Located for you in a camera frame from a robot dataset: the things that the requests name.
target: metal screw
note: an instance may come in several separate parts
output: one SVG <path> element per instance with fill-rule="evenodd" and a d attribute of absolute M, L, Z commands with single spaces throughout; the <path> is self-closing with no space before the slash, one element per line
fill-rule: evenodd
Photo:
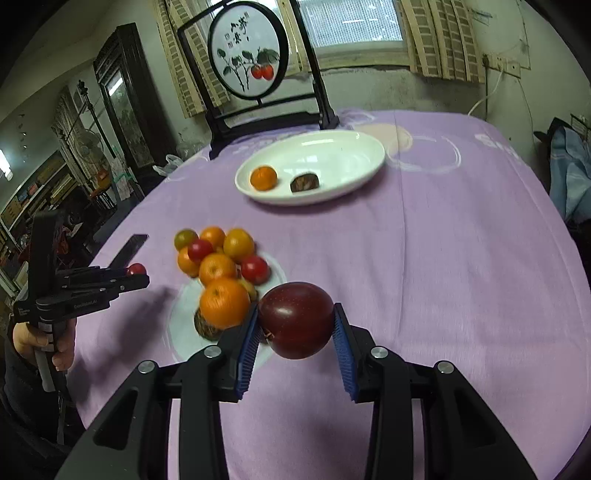
<path fill-rule="evenodd" d="M 454 371 L 453 365 L 450 362 L 439 362 L 437 364 L 437 369 L 442 373 L 442 374 L 451 374 Z"/>
<path fill-rule="evenodd" d="M 216 358 L 220 353 L 222 353 L 222 349 L 217 345 L 210 345 L 203 351 L 203 355 L 207 358 Z"/>
<path fill-rule="evenodd" d="M 371 349 L 371 356 L 374 358 L 385 358 L 388 356 L 388 350 L 383 346 L 375 346 Z"/>
<path fill-rule="evenodd" d="M 149 374 L 155 367 L 156 364 L 152 360 L 144 360 L 138 365 L 138 370 L 141 374 Z"/>

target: electrical cord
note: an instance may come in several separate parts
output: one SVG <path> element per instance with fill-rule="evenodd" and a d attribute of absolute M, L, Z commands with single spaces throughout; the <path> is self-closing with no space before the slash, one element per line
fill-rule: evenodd
<path fill-rule="evenodd" d="M 500 73 L 500 75 L 499 75 L 499 79 L 496 81 L 495 88 L 494 88 L 494 90 L 491 92 L 491 94 L 490 94 L 490 95 L 486 95 L 486 96 L 485 96 L 483 99 L 481 99 L 481 100 L 478 100 L 478 101 L 476 102 L 476 104 L 475 104 L 475 105 L 474 105 L 474 106 L 471 108 L 471 110 L 468 112 L 468 116 L 472 116 L 472 114 L 474 113 L 474 110 L 476 110 L 476 109 L 477 109 L 477 108 L 480 106 L 480 104 L 481 104 L 482 102 L 486 102 L 486 101 L 487 101 L 489 98 L 491 98 L 491 97 L 492 97 L 492 96 L 493 96 L 493 95 L 496 93 L 496 91 L 499 89 L 499 85 L 501 84 L 501 79 L 503 78 L 503 74 L 504 74 L 504 73 L 505 73 L 505 72 L 501 72 L 501 73 Z"/>
<path fill-rule="evenodd" d="M 484 102 L 484 121 L 488 122 L 488 59 L 484 66 L 484 89 L 486 95 L 486 101 Z"/>
<path fill-rule="evenodd" d="M 534 141 L 534 117 L 531 114 L 530 103 L 527 101 L 527 95 L 525 94 L 525 89 L 523 88 L 523 84 L 521 83 L 521 79 L 517 79 L 519 86 L 521 87 L 521 93 L 523 94 L 523 99 L 525 100 L 525 104 L 527 105 L 527 111 L 530 113 L 530 125 L 531 125 L 531 143 L 534 146 L 535 151 L 535 141 Z"/>

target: window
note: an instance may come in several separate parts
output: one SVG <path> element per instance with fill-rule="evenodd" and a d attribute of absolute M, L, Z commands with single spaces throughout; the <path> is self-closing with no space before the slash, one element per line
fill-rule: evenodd
<path fill-rule="evenodd" d="M 220 0 L 190 0 L 196 15 Z M 279 17 L 290 44 L 287 75 L 309 71 L 289 0 L 255 0 Z M 299 0 L 310 42 L 323 69 L 362 65 L 409 65 L 394 0 Z M 204 38 L 213 19 L 199 22 Z"/>
<path fill-rule="evenodd" d="M 314 47 L 402 41 L 391 0 L 300 0 L 300 8 Z"/>

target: curtain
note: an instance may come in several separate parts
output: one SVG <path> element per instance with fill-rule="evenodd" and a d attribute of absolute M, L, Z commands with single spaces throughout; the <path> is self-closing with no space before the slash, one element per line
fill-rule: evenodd
<path fill-rule="evenodd" d="M 482 55 L 464 0 L 397 0 L 411 71 L 485 82 Z"/>
<path fill-rule="evenodd" d="M 74 175 L 76 181 L 80 183 L 80 185 L 84 185 L 89 192 L 91 192 L 93 189 L 89 187 L 87 179 L 90 179 L 93 187 L 97 188 L 98 184 L 96 182 L 95 174 L 100 170 L 101 167 L 85 162 L 78 153 L 78 148 L 81 144 L 78 139 L 80 137 L 80 133 L 83 132 L 85 128 L 78 117 L 78 112 L 74 106 L 74 100 L 72 99 L 72 95 L 70 94 L 68 87 L 64 87 L 61 91 L 60 99 L 57 102 L 54 123 L 51 126 L 51 130 L 53 130 L 60 142 L 60 149 L 64 160 L 66 161 L 66 164 L 70 168 L 70 172 L 72 172 L 72 175 Z M 63 134 L 67 136 L 70 130 L 72 130 L 72 133 L 70 138 L 67 140 L 66 145 L 66 142 L 61 138 L 61 134 L 63 132 Z"/>
<path fill-rule="evenodd" d="M 158 32 L 164 47 L 168 69 L 173 78 L 174 88 L 185 118 L 190 118 L 203 112 L 205 107 L 178 43 L 177 30 L 193 14 L 186 0 L 153 0 L 153 2 Z M 207 39 L 197 24 L 188 28 L 186 34 L 207 92 L 214 105 L 219 106 L 227 102 L 229 96 L 215 76 L 207 55 Z"/>

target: white plate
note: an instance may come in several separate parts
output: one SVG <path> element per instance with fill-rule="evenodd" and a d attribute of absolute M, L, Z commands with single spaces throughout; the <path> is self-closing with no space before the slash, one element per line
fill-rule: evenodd
<path fill-rule="evenodd" d="M 323 130 L 295 135 L 263 148 L 236 172 L 234 183 L 244 195 L 269 205 L 309 205 L 352 192 L 371 179 L 384 164 L 384 146 L 376 138 L 349 130 Z M 258 192 L 250 182 L 252 171 L 269 165 L 277 172 L 277 186 Z M 292 193 L 291 181 L 315 173 L 320 187 Z"/>
<path fill-rule="evenodd" d="M 287 278 L 277 260 L 272 256 L 260 251 L 257 252 L 257 255 L 263 257 L 271 268 L 269 280 L 263 283 L 263 285 L 256 287 L 259 298 L 262 298 L 273 287 L 287 282 Z M 197 330 L 195 330 L 194 316 L 202 291 L 203 285 L 199 279 L 195 278 L 191 280 L 178 294 L 170 311 L 168 338 L 175 357 L 180 362 L 187 361 L 194 353 L 208 345 L 215 345 L 217 343 L 217 341 L 212 342 L 201 337 L 197 333 Z M 268 345 L 259 345 L 258 352 L 256 353 L 255 368 L 263 364 L 272 353 L 273 350 Z"/>

